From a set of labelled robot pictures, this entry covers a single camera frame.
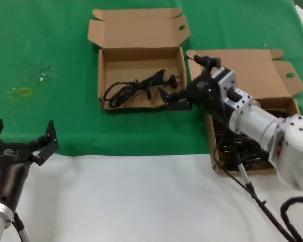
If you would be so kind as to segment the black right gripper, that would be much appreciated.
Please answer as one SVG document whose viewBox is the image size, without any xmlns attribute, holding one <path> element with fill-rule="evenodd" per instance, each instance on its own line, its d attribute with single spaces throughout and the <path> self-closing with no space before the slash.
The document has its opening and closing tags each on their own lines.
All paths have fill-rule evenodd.
<svg viewBox="0 0 303 242">
<path fill-rule="evenodd" d="M 220 58 L 209 56 L 194 56 L 194 61 L 205 70 L 201 72 L 186 89 L 181 89 L 174 93 L 167 93 L 158 87 L 158 92 L 168 111 L 192 110 L 192 104 L 199 106 L 205 113 L 220 122 L 223 126 L 228 126 L 231 117 L 231 108 L 228 107 L 221 97 L 218 82 L 211 78 L 212 68 L 221 67 Z"/>
</svg>

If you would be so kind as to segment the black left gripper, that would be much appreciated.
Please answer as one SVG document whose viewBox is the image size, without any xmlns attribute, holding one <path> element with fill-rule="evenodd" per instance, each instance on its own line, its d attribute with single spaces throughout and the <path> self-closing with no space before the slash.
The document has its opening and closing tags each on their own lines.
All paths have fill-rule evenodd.
<svg viewBox="0 0 303 242">
<path fill-rule="evenodd" d="M 0 119 L 0 134 L 3 129 Z M 4 143 L 0 139 L 0 203 L 15 211 L 32 162 L 42 166 L 59 148 L 54 122 L 46 134 L 28 144 Z"/>
</svg>

